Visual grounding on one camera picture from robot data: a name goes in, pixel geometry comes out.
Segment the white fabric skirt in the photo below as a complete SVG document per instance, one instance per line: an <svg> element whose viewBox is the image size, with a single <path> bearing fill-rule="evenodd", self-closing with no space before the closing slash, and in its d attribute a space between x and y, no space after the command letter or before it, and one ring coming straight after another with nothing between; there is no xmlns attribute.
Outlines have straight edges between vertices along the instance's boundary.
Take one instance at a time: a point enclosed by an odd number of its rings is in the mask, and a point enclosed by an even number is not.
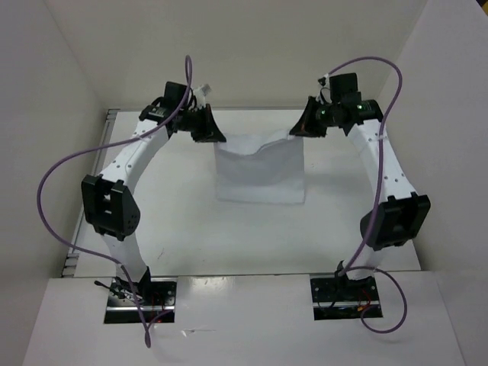
<svg viewBox="0 0 488 366"><path fill-rule="evenodd" d="M216 196L252 204L303 204L304 142L288 130L233 134L214 144Z"/></svg>

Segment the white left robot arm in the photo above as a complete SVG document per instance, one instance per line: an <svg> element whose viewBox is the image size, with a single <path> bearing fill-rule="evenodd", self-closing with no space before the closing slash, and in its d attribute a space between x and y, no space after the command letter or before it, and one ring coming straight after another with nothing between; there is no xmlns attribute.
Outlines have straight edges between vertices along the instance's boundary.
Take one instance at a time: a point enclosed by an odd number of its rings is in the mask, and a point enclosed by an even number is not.
<svg viewBox="0 0 488 366"><path fill-rule="evenodd" d="M226 142L206 101L209 93L207 84L189 89L167 82L164 94L140 112L130 143L98 175L82 180L85 219L115 259L117 283L134 304L158 294L136 240L141 213L133 196L135 187L174 133L188 132L196 143Z"/></svg>

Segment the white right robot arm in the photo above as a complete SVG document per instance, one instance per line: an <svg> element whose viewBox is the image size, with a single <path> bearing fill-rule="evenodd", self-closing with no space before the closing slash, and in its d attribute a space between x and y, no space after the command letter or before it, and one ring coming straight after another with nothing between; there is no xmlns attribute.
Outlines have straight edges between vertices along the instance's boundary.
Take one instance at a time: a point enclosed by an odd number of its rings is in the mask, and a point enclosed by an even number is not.
<svg viewBox="0 0 488 366"><path fill-rule="evenodd" d="M431 202L403 172L387 135L387 115L375 100L362 98L356 74L325 75L319 85L329 97L310 97L290 134L320 138L329 128L340 129L355 147L374 192L374 206L360 221L362 247L335 272L335 293L350 300L390 249L418 235Z"/></svg>

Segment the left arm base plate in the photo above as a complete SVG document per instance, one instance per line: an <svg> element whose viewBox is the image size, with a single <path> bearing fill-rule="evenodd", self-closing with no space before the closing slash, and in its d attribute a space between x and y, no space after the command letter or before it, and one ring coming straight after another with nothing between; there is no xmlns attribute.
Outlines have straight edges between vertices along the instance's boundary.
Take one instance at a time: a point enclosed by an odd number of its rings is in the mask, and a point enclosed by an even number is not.
<svg viewBox="0 0 488 366"><path fill-rule="evenodd" d="M144 298L137 295L143 317L147 323L173 323L175 321L176 278L153 278L152 293ZM140 323L134 297L127 284L113 278L108 289L108 300L104 313L104 324Z"/></svg>

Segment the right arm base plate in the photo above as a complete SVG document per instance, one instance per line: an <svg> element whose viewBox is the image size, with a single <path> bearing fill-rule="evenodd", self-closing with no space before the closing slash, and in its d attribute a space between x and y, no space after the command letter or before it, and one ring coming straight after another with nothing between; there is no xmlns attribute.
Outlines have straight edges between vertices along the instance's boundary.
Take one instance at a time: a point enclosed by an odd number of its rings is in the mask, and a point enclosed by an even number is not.
<svg viewBox="0 0 488 366"><path fill-rule="evenodd" d="M316 321L381 318L380 298L373 277L360 281L350 281L344 287L339 279L312 277L310 279L313 316Z"/></svg>

